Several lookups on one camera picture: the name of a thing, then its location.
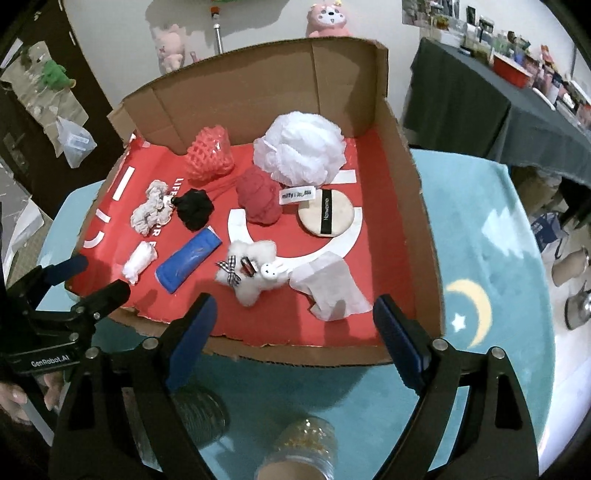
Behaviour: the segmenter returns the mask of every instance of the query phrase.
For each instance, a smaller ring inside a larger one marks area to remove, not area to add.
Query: pink plush toy
[[[347,16],[339,1],[333,4],[312,5],[308,13],[310,37],[350,37]]]
[[[156,35],[156,49],[167,73],[183,66],[185,29],[177,24]]]

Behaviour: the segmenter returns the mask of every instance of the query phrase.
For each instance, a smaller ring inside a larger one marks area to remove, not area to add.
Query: star print
[[[458,315],[456,313],[456,317],[453,319],[452,325],[456,333],[460,330],[463,330],[464,328],[466,328],[466,317],[463,317],[462,315]]]

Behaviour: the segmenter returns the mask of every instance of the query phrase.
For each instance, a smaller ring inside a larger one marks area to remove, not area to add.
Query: blue tube
[[[222,241],[213,230],[204,228],[156,269],[156,280],[168,293],[173,294],[221,244]]]

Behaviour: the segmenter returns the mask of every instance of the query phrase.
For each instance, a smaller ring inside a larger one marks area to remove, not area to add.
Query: white wall
[[[172,23],[187,27],[187,51],[213,55],[210,0],[63,0],[68,17],[109,102],[121,99],[160,75],[152,31]],[[313,0],[239,0],[221,4],[225,50],[305,35]],[[572,42],[540,0],[470,0],[497,29],[514,30],[534,45],[544,42],[556,63],[570,71]],[[419,29],[402,25],[401,0],[344,0],[350,29],[390,49],[388,99],[400,117],[410,84]]]
[[[585,90],[585,93],[591,95],[591,70],[583,59],[581,52],[577,50],[577,60],[574,64],[575,81]]]

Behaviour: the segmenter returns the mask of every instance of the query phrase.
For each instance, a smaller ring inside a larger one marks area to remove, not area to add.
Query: human hand
[[[62,372],[53,372],[37,378],[37,382],[45,391],[45,406],[47,410],[56,408],[60,401],[61,389],[64,386]],[[22,409],[28,398],[21,387],[14,384],[0,382],[0,410],[4,410],[13,420],[28,423],[29,418]]]

